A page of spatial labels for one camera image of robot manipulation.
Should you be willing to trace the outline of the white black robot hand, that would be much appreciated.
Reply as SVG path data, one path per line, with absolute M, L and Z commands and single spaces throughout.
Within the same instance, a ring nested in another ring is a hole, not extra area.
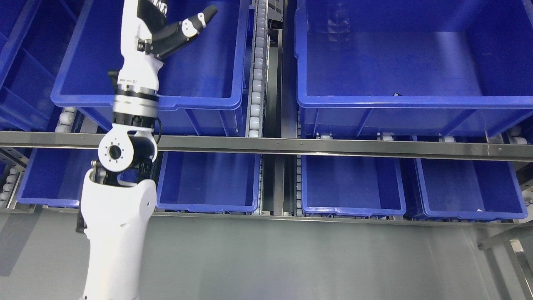
M 124 59 L 114 91 L 116 95 L 154 98 L 158 73 L 171 54 L 192 42 L 217 14 L 215 5 L 182 21 L 168 23 L 163 0 L 126 0 L 122 10 L 120 51 Z

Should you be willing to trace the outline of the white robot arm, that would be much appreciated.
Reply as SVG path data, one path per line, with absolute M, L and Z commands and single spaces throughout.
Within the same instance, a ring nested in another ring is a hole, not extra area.
M 138 300 L 145 232 L 157 200 L 155 89 L 118 85 L 113 124 L 85 174 L 78 230 L 90 242 L 82 300 Z

